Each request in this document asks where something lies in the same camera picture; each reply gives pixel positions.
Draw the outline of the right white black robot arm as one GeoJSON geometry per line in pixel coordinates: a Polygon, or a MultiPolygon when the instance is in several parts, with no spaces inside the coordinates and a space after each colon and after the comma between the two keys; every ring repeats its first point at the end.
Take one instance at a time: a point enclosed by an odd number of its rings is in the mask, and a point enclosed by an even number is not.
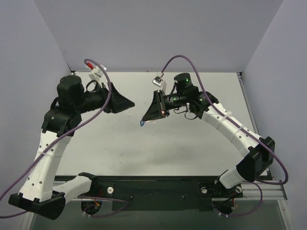
{"type": "Polygon", "coordinates": [[[166,82],[160,76],[153,79],[159,90],[154,91],[153,101],[142,122],[166,118],[170,110],[185,107],[187,112],[216,128],[243,157],[234,168],[226,170],[216,179],[215,192],[225,196],[243,181],[254,182],[273,163],[275,142],[270,137],[262,138],[247,129],[212,94],[199,91],[192,84],[190,74],[178,74],[174,82],[171,93],[166,95],[166,82]]]}

